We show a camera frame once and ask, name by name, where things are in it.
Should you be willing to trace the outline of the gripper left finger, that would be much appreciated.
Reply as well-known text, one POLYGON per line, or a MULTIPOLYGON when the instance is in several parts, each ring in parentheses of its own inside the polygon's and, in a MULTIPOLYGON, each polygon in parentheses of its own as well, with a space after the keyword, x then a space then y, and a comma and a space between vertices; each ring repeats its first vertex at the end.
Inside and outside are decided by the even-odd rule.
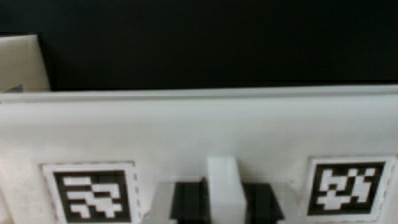
POLYGON ((175 224, 209 224, 206 180, 175 183, 170 219, 175 221, 175 224))

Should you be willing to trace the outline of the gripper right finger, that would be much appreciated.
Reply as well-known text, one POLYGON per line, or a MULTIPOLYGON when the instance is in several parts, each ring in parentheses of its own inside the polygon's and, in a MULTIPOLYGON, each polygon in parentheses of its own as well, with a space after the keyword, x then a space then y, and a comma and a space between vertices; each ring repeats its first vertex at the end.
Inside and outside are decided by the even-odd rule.
POLYGON ((245 210, 241 224, 277 224, 284 213, 268 183, 243 184, 245 210))

